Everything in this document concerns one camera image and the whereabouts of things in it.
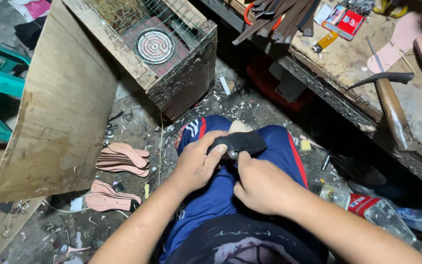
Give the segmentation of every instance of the black shirt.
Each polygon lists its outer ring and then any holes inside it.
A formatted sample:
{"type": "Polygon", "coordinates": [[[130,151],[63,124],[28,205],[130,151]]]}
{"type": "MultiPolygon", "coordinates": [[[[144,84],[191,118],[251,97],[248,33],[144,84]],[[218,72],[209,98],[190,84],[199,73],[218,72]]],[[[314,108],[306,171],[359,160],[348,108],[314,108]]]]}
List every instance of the black shirt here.
{"type": "Polygon", "coordinates": [[[237,214],[197,227],[165,264],[321,264],[327,257],[325,245],[294,222],[237,214]]]}

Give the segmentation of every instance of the hand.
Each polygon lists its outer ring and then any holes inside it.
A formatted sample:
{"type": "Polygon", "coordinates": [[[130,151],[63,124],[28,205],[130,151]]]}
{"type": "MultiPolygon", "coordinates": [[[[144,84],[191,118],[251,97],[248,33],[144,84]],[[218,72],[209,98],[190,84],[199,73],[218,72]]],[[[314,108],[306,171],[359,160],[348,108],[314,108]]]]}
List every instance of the hand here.
{"type": "Polygon", "coordinates": [[[227,146],[217,145],[209,154],[206,153],[214,139],[227,135],[227,132],[214,130],[206,133],[200,140],[185,146],[177,166],[169,177],[175,180],[175,185],[181,192],[189,194],[208,183],[222,155],[226,153],[227,146]]]}
{"type": "Polygon", "coordinates": [[[249,153],[239,153],[240,181],[235,183],[234,194],[245,206],[266,215],[280,215],[295,192],[304,190],[289,175],[266,160],[257,160],[249,153]]]}

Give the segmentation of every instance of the white cable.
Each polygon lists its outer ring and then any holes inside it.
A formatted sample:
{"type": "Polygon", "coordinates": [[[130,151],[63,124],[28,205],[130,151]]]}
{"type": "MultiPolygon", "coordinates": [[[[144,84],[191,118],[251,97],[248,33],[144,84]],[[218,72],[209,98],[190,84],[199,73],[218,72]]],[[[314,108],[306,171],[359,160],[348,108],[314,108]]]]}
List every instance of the white cable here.
{"type": "Polygon", "coordinates": [[[119,213],[121,213],[122,215],[124,215],[126,218],[128,218],[129,216],[127,216],[125,213],[123,213],[122,211],[120,211],[120,210],[116,210],[117,212],[119,212],[119,213]]]}
{"type": "Polygon", "coordinates": [[[52,205],[51,205],[48,201],[46,201],[45,199],[43,199],[43,201],[44,201],[44,202],[46,202],[46,204],[47,204],[49,207],[51,207],[51,208],[55,209],[56,211],[62,212],[62,213],[77,213],[77,212],[82,212],[82,211],[85,211],[85,210],[90,209],[89,207],[86,207],[86,208],[83,208],[83,209],[81,209],[81,210],[76,210],[76,211],[66,211],[66,210],[61,210],[61,209],[58,209],[58,208],[53,207],[53,206],[52,206],[52,205]]]}

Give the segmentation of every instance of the hammer head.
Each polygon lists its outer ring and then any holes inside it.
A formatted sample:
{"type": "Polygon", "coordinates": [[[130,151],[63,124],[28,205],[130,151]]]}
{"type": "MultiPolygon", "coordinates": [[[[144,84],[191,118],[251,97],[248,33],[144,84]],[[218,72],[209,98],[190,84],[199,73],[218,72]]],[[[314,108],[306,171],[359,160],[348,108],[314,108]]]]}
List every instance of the hammer head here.
{"type": "Polygon", "coordinates": [[[355,87],[374,83],[378,79],[388,79],[391,82],[403,83],[407,84],[409,81],[413,80],[414,73],[413,72],[381,72],[378,74],[374,74],[369,78],[366,78],[360,82],[357,82],[350,86],[346,91],[349,91],[355,87]]]}

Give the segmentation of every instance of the wire mesh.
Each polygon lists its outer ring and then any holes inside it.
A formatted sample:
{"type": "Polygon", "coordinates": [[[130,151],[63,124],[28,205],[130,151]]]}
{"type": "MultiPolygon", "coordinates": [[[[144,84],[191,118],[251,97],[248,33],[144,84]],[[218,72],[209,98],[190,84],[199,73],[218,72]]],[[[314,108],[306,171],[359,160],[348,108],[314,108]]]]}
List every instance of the wire mesh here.
{"type": "Polygon", "coordinates": [[[164,81],[206,36],[186,0],[84,0],[164,81]]]}

